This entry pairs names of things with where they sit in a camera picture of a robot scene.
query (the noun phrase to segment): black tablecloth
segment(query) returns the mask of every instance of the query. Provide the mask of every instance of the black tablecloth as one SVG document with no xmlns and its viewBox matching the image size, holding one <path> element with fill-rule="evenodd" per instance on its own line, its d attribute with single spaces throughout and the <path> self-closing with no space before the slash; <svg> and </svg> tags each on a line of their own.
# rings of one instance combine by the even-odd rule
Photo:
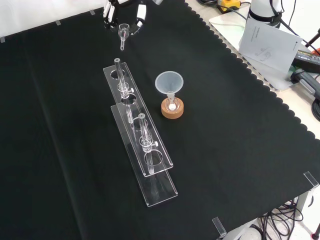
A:
<svg viewBox="0 0 320 240">
<path fill-rule="evenodd" d="M 135 15 L 124 8 L 119 21 Z M 0 44 L 1 239 L 211 240 L 214 217 L 230 231 L 311 189 L 305 172 L 320 179 L 319 141 L 184 1 L 150 4 L 124 52 L 101 9 L 60 22 Z M 114 58 L 174 164 L 178 197 L 151 208 L 110 109 L 103 68 Z M 177 120 L 160 111 L 164 71 L 184 78 Z"/>
</svg>

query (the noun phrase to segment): metal clamp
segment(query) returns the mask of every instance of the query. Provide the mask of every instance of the metal clamp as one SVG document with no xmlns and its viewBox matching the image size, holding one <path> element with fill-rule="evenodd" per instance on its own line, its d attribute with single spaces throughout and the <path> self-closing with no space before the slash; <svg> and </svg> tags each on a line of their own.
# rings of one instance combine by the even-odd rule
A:
<svg viewBox="0 0 320 240">
<path fill-rule="evenodd" d="M 212 219 L 212 222 L 220 234 L 219 238 L 224 238 L 227 235 L 227 232 L 222 223 L 220 222 L 219 217 L 215 217 L 214 219 Z"/>
<path fill-rule="evenodd" d="M 309 171 L 305 172 L 303 175 L 304 175 L 304 176 L 306 177 L 306 179 L 308 179 L 309 182 L 312 184 L 313 188 L 311 188 L 311 189 L 315 189 L 316 187 L 319 186 L 318 181 L 314 178 L 314 176 L 311 175 L 311 173 L 310 173 Z"/>
</svg>

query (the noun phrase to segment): paper document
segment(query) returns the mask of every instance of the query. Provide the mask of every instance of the paper document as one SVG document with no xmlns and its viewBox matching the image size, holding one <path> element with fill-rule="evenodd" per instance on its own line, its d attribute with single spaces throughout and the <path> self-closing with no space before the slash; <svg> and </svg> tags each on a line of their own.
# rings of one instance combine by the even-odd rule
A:
<svg viewBox="0 0 320 240">
<path fill-rule="evenodd" d="M 239 53 L 287 73 L 302 38 L 248 18 Z"/>
</svg>

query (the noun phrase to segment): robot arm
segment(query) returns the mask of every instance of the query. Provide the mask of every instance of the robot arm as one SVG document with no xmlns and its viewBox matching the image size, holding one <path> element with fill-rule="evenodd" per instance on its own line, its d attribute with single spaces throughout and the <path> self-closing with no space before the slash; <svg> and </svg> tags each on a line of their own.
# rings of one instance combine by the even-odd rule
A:
<svg viewBox="0 0 320 240">
<path fill-rule="evenodd" d="M 143 26 L 147 16 L 147 5 L 148 0 L 138 0 L 138 10 L 136 14 L 135 22 L 130 26 L 130 34 L 136 34 Z M 153 0 L 157 5 L 160 5 L 163 0 Z M 103 19 L 106 28 L 111 30 L 115 29 L 118 26 L 117 11 L 118 8 L 122 6 L 127 6 L 131 4 L 133 0 L 106 0 L 103 10 Z"/>
<path fill-rule="evenodd" d="M 252 0 L 248 17 L 279 28 L 281 12 L 281 0 Z"/>
</svg>

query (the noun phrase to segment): clear acrylic rack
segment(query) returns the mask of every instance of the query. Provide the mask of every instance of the clear acrylic rack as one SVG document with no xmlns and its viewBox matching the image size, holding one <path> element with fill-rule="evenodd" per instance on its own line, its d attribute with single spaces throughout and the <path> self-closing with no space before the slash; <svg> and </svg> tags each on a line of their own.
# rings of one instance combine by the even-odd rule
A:
<svg viewBox="0 0 320 240">
<path fill-rule="evenodd" d="M 111 110 L 148 207 L 178 195 L 168 169 L 174 165 L 126 63 L 103 69 L 115 105 Z"/>
</svg>

